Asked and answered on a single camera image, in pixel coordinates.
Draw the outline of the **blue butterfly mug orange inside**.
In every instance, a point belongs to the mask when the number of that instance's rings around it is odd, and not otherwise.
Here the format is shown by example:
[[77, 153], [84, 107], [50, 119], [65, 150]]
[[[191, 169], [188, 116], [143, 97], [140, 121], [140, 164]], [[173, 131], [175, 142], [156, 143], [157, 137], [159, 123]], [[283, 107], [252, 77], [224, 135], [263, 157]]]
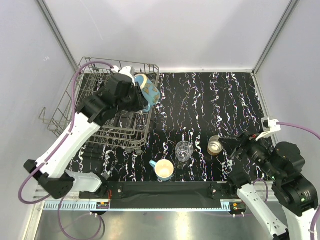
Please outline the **blue butterfly mug orange inside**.
[[145, 74], [137, 74], [133, 79], [135, 83], [139, 84], [142, 95], [147, 101], [147, 105], [143, 111], [149, 112], [159, 102], [161, 93]]

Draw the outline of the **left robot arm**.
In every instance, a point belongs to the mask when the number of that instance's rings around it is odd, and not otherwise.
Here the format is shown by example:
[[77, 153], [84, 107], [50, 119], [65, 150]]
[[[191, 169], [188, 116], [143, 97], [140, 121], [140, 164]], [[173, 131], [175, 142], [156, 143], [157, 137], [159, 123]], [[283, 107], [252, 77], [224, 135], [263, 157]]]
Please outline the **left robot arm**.
[[136, 112], [147, 106], [141, 87], [133, 76], [114, 73], [96, 93], [88, 96], [73, 113], [72, 120], [56, 142], [37, 160], [27, 160], [28, 179], [54, 199], [70, 191], [90, 192], [95, 198], [107, 195], [107, 181], [97, 173], [69, 172], [67, 166], [84, 143], [121, 111]]

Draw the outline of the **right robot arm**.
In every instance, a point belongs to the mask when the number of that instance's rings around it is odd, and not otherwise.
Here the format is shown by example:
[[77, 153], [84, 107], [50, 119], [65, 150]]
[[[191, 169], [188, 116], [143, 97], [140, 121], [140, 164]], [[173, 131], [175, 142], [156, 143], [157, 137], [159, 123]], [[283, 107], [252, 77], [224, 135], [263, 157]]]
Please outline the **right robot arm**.
[[219, 138], [230, 158], [249, 159], [272, 180], [271, 189], [282, 206], [287, 224], [277, 219], [255, 191], [250, 177], [243, 171], [232, 171], [226, 192], [240, 198], [250, 209], [270, 240], [313, 240], [319, 213], [318, 193], [302, 175], [306, 161], [297, 145], [282, 141], [272, 147], [260, 135], [244, 133], [236, 138]]

